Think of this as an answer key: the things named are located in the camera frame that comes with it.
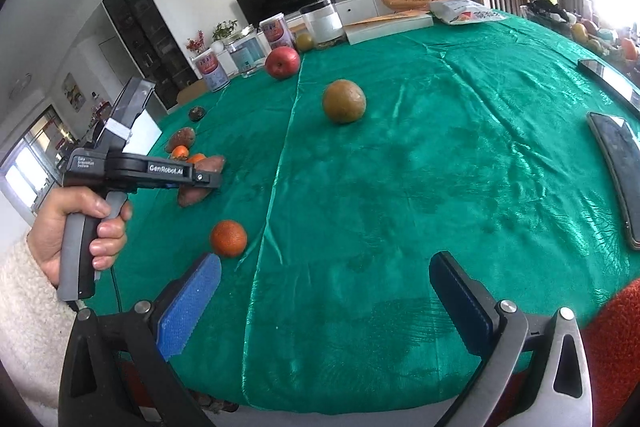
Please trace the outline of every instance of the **black smartphone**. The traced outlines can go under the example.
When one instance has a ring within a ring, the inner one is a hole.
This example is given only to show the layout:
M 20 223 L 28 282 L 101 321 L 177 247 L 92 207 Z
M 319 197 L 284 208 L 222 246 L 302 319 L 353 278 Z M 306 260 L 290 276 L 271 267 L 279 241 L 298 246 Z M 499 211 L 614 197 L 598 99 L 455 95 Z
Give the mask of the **black smartphone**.
M 587 122 L 613 178 L 626 240 L 640 250 L 640 143 L 624 118 L 590 112 Z
M 640 120 L 640 89 L 631 80 L 592 58 L 578 60 L 578 70 L 598 82 L 613 98 L 624 103 Z

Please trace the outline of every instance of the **cable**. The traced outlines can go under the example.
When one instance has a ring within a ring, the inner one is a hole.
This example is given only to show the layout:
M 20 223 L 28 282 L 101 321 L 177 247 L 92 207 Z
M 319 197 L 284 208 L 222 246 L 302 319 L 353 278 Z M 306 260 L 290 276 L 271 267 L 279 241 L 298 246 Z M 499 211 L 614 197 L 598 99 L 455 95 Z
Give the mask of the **cable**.
M 111 280 L 113 281 L 113 289 L 116 292 L 116 301 L 118 302 L 118 313 L 122 313 L 122 300 L 120 300 L 120 290 L 118 289 L 118 281 L 116 280 L 116 270 L 111 267 Z

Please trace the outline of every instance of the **pile of fruit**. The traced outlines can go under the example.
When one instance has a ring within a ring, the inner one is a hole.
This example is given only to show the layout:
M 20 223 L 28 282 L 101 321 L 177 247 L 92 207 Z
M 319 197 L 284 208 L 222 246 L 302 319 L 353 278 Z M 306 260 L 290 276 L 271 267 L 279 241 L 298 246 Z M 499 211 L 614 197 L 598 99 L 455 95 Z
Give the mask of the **pile of fruit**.
M 633 69 L 638 62 L 638 48 L 630 38 L 633 36 L 630 31 L 619 34 L 610 28 L 598 28 L 593 21 L 582 20 L 571 26 L 571 34 L 575 42 L 618 69 Z

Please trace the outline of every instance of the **window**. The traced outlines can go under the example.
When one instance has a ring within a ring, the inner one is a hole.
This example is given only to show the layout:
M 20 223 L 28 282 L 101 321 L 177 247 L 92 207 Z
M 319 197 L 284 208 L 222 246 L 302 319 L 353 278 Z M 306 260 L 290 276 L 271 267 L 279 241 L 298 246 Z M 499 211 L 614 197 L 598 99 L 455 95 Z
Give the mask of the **window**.
M 9 190 L 33 214 L 52 187 L 62 185 L 75 139 L 52 106 L 29 127 L 0 167 Z

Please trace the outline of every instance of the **gray handle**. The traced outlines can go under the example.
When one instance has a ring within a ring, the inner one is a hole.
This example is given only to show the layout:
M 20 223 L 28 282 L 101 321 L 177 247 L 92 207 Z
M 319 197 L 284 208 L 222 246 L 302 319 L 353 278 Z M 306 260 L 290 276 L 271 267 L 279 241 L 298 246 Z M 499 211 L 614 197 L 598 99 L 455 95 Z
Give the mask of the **gray handle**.
M 60 250 L 58 299 L 61 301 L 88 299 L 95 294 L 96 272 L 89 245 L 98 237 L 98 225 L 118 216 L 127 201 L 127 195 L 124 192 L 109 192 L 106 201 L 111 206 L 111 213 L 102 220 L 84 214 L 66 216 Z

